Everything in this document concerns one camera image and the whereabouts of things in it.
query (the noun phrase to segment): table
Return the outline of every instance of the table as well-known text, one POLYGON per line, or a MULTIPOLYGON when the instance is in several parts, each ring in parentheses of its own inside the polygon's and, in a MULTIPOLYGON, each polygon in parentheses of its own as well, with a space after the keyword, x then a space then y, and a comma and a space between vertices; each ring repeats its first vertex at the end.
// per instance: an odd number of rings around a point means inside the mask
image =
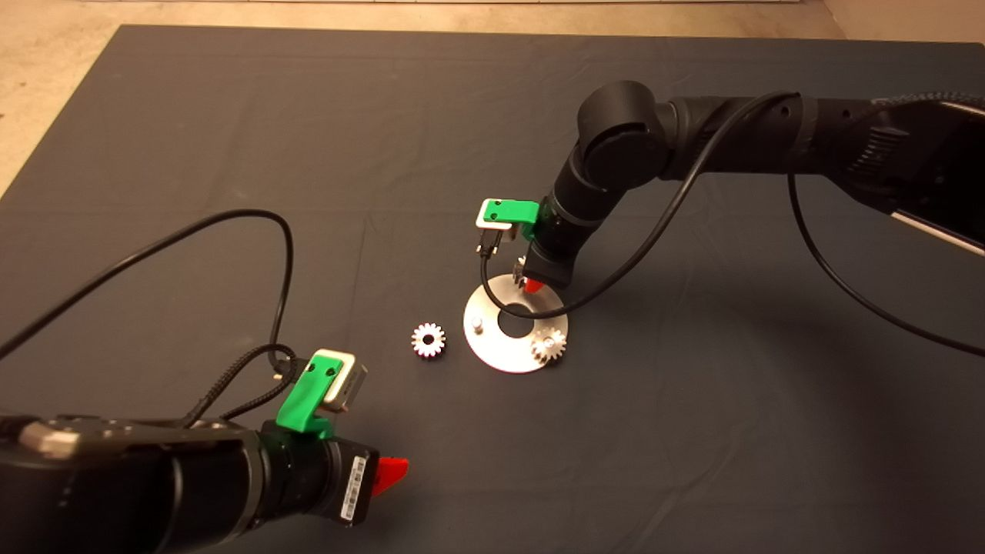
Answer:
MULTIPOLYGON (((123 27, 0 202, 0 336, 105 265, 206 214, 295 229, 283 339, 370 369, 340 435, 412 462, 369 521, 272 523, 208 552, 872 552, 985 548, 985 365, 837 290, 783 179, 701 179, 623 282, 529 376, 476 359, 482 198, 537 198, 574 116, 618 79, 674 95, 985 93, 980 44, 123 27), (448 331, 440 359, 412 329, 448 331)), ((982 343, 985 264, 854 203, 803 202, 831 263, 892 312, 982 343)), ((578 296, 674 188, 636 190, 585 248, 578 296)), ((494 273, 522 253, 507 246, 494 273)), ((276 228, 163 252, 2 364, 0 405, 184 413, 265 341, 276 228)), ((227 408, 271 384, 258 364, 227 408)), ((258 425, 269 406, 242 418, 258 425)))

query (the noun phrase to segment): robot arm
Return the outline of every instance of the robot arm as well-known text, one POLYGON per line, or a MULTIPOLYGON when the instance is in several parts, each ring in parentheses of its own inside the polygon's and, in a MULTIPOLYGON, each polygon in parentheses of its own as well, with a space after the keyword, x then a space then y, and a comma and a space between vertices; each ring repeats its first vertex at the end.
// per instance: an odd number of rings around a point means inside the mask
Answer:
MULTIPOLYGON (((523 275, 554 287, 570 284, 581 247, 623 196, 654 178, 683 178, 715 131, 749 100, 656 103, 649 89, 631 81, 593 93, 578 111, 578 141, 530 226, 523 275)), ((791 95, 742 120, 706 167, 821 174, 867 206, 985 255, 983 158, 985 104, 978 99, 791 95)))
POLYGON ((295 514, 359 524, 407 461, 333 436, 365 377, 319 350, 261 432, 222 419, 0 414, 0 544, 9 552, 181 552, 295 514))

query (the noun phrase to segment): gear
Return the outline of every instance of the gear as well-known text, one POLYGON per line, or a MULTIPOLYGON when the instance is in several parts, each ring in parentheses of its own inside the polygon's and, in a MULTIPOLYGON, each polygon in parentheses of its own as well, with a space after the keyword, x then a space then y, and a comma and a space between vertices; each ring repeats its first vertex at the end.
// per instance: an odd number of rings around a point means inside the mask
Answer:
POLYGON ((433 358, 444 350, 444 331, 440 325, 421 323, 411 335, 411 345, 418 356, 433 358))
POLYGON ((531 343, 531 353, 541 364, 547 364, 561 357, 564 354, 564 347, 567 345, 567 337, 559 330, 548 327, 541 329, 534 335, 531 343))

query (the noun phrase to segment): barcode label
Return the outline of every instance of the barcode label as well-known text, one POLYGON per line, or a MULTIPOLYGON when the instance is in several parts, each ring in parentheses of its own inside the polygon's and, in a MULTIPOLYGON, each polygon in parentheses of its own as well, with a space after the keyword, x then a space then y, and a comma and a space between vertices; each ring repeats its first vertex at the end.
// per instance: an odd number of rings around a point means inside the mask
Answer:
POLYGON ((346 488, 346 498, 342 501, 342 519, 352 521, 356 515, 356 502, 360 498, 360 487, 362 486, 362 474, 366 470, 366 458, 356 456, 353 458, 353 470, 349 472, 349 486, 346 488))

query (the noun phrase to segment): metal plate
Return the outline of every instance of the metal plate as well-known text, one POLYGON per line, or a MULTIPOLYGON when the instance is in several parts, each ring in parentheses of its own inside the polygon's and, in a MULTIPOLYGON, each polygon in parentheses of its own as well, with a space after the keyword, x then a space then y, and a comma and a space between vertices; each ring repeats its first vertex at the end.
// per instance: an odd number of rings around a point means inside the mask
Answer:
MULTIPOLYGON (((513 282, 512 275, 498 275, 490 279, 490 288, 504 304, 519 304, 531 312, 543 312, 563 306, 558 294, 544 286, 537 294, 528 295, 513 282)), ((550 319, 534 319, 534 328, 523 337, 511 337, 499 328, 501 310, 493 304, 480 286, 469 297, 462 317, 462 326, 469 346, 480 360, 508 374, 529 374, 544 367, 531 352, 531 342, 537 331, 553 327, 567 335, 567 315, 550 319), (482 331, 473 327, 476 318, 482 320, 482 331)))

